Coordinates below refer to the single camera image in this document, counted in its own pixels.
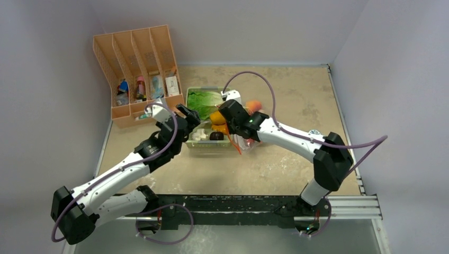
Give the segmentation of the fake peach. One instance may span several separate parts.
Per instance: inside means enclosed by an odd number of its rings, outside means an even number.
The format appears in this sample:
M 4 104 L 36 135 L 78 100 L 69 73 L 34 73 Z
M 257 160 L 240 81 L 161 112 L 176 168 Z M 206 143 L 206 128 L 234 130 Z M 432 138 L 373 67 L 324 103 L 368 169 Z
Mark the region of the fake peach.
M 257 100 L 247 101 L 245 103 L 244 109 L 252 115 L 254 112 L 258 112 L 263 108 L 262 103 Z

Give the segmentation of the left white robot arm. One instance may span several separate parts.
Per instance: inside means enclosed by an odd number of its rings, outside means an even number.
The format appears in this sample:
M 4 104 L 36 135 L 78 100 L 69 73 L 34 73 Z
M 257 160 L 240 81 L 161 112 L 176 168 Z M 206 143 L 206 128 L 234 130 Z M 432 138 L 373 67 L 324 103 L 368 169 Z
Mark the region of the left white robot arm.
M 160 216 L 163 209 L 174 206 L 163 204 L 148 186 L 139 186 L 121 196 L 116 193 L 170 162 L 180 153 L 188 135 L 200 125 L 197 111 L 182 104 L 178 104 L 176 109 L 182 115 L 162 103 L 149 103 L 145 112 L 156 120 L 158 131 L 97 178 L 72 189 L 62 186 L 55 190 L 50 212 L 54 221 L 52 242 L 77 244 L 97 227 L 117 218 L 133 214 Z

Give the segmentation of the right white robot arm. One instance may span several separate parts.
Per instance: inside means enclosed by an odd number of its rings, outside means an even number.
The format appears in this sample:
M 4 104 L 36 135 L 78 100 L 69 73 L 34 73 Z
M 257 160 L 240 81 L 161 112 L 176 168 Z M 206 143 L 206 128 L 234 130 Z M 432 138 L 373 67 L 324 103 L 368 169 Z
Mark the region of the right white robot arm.
M 354 160 L 340 135 L 303 132 L 279 124 L 265 113 L 249 114 L 236 100 L 219 106 L 231 134 L 244 139 L 273 144 L 294 152 L 313 164 L 313 179 L 306 185 L 297 201 L 303 215 L 310 215 L 330 192 L 339 190 Z

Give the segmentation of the clear zip top bag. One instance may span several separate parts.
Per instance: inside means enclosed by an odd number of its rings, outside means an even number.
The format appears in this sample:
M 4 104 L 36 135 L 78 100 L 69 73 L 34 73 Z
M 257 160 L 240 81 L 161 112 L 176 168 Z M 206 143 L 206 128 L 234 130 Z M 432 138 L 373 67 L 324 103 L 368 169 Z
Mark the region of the clear zip top bag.
M 260 142 L 253 139 L 245 139 L 236 134 L 229 134 L 228 139 L 234 148 L 237 149 L 238 153 L 242 155 L 245 152 L 251 151 L 253 148 L 260 145 Z

